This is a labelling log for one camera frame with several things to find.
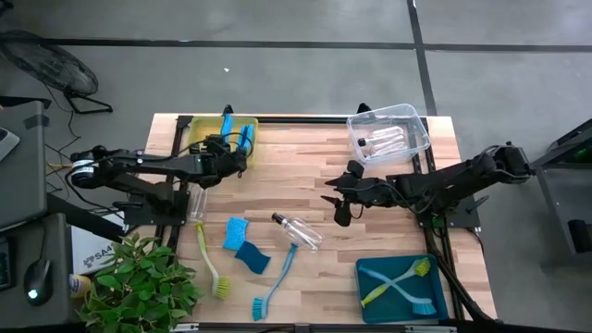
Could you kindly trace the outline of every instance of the potted plant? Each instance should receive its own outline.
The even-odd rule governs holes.
[[[170,248],[154,247],[158,238],[122,240],[105,262],[112,265],[95,274],[79,316],[91,332],[167,333],[203,296],[191,283],[195,270]]]

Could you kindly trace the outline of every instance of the computer mouse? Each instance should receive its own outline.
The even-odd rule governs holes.
[[[39,259],[27,268],[23,286],[29,304],[41,305],[52,297],[54,283],[51,268],[51,262],[45,259]]]

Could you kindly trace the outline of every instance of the desk fan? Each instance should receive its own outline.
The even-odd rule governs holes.
[[[27,74],[62,92],[75,113],[113,112],[111,105],[88,97],[99,89],[94,73],[63,48],[40,43],[42,41],[42,37],[26,31],[3,32],[0,33],[0,52]],[[74,99],[90,101],[104,108],[80,111]]]

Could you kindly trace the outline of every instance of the brush bristles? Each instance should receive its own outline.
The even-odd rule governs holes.
[[[420,263],[417,264],[417,266],[415,267],[415,274],[422,277],[425,274],[427,274],[427,272],[429,272],[429,269],[430,269],[429,259],[424,258],[424,259],[420,260]]]
[[[263,298],[253,298],[253,320],[263,319]]]
[[[413,304],[413,313],[416,315],[433,315],[436,313],[436,308],[434,305],[429,303],[414,303]]]
[[[217,298],[224,300],[228,297],[228,293],[230,292],[230,279],[228,277],[221,277],[218,279],[218,283],[216,284],[216,290],[214,291],[214,296]]]

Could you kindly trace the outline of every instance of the bottle cap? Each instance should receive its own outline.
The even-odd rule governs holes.
[[[276,221],[279,225],[281,225],[281,221],[285,220],[286,217],[284,217],[283,215],[280,215],[278,213],[274,213],[271,215],[271,218]]]

